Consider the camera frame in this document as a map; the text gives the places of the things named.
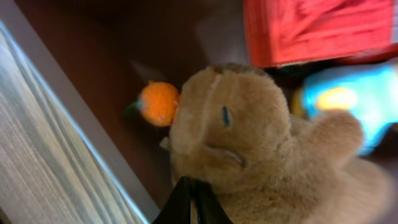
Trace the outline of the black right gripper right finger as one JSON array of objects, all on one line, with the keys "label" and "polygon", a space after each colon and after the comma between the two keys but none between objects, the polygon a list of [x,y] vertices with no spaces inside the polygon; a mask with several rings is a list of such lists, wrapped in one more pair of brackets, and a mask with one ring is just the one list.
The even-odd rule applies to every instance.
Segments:
[{"label": "black right gripper right finger", "polygon": [[193,179],[193,201],[198,224],[233,224],[209,184]]}]

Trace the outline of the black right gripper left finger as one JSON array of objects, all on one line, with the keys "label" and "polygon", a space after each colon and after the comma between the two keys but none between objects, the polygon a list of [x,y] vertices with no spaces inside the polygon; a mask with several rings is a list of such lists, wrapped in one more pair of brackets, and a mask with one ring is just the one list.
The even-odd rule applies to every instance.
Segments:
[{"label": "black right gripper left finger", "polygon": [[181,177],[152,224],[190,224],[191,179]]}]

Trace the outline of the brown plush toy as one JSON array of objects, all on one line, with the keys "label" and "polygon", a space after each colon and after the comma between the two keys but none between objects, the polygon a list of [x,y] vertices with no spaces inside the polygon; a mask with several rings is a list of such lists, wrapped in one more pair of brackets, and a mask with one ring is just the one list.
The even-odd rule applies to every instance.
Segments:
[{"label": "brown plush toy", "polygon": [[351,113],[296,117],[266,72],[215,65],[182,86],[172,177],[210,184],[233,223],[375,223],[394,203],[394,181],[358,157],[363,141]]}]

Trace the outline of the red toy fire truck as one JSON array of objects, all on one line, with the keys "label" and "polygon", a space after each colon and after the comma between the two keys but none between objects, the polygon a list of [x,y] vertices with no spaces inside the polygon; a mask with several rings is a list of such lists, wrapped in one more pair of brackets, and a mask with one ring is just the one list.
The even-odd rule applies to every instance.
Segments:
[{"label": "red toy fire truck", "polygon": [[395,0],[244,0],[257,67],[355,55],[393,43]]}]

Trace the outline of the orange duck toy blue hat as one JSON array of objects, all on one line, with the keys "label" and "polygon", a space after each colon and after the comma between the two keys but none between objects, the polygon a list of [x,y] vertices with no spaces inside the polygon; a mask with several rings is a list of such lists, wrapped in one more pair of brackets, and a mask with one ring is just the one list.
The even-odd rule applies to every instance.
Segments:
[{"label": "orange duck toy blue hat", "polygon": [[295,91],[292,113],[313,118],[326,110],[349,111],[364,131],[359,154],[372,153],[397,122],[397,59],[333,67],[310,75]]}]

